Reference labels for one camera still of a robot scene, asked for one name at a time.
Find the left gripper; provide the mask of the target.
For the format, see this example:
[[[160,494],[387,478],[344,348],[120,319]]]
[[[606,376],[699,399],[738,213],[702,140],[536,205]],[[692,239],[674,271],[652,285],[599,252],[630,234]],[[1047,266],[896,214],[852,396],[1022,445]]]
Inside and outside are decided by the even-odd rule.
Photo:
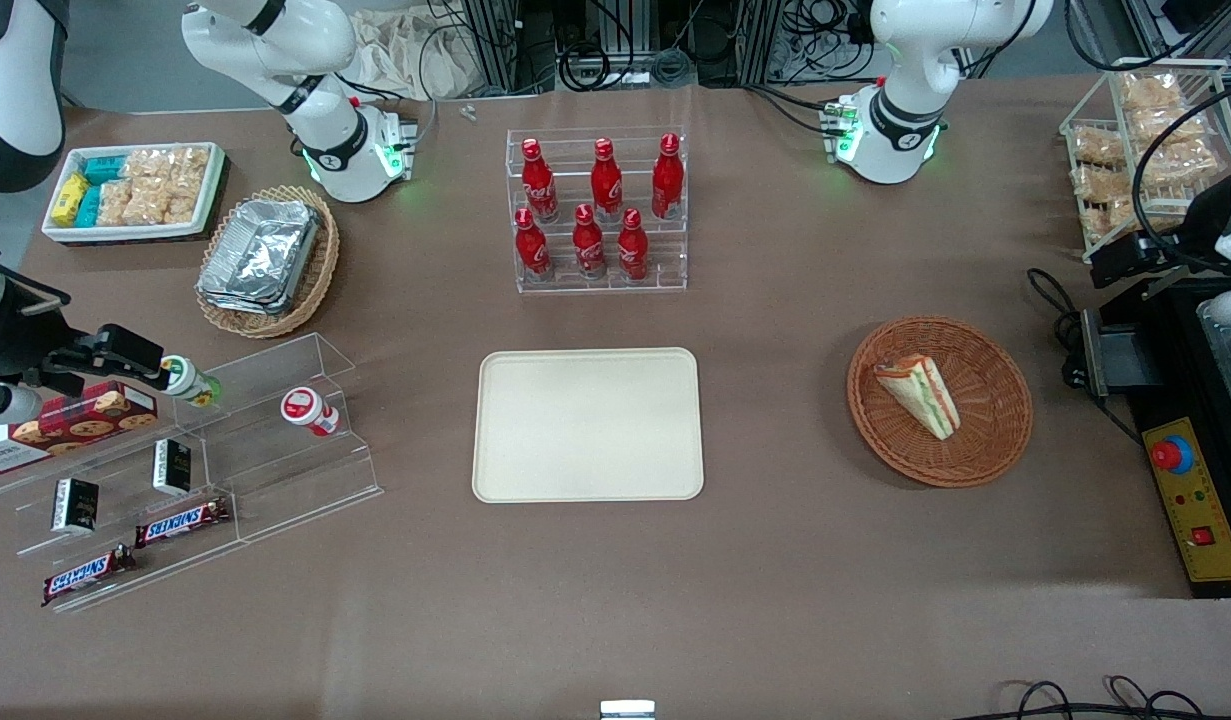
[[[1096,290],[1136,274],[1231,273],[1231,261],[1215,251],[1231,217],[1231,174],[1197,193],[1181,225],[1150,225],[1140,236],[1118,238],[1089,255]]]

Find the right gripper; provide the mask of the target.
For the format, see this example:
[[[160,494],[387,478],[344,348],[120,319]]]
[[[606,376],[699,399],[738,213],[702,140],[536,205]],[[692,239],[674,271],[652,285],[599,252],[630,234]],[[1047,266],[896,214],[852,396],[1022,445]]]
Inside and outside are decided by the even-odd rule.
[[[81,398],[86,374],[123,377],[153,389],[166,389],[170,372],[162,368],[164,348],[117,324],[103,324],[86,336],[66,324],[53,306],[26,315],[38,302],[16,284],[4,287],[0,300],[0,383],[50,389],[57,395]]]

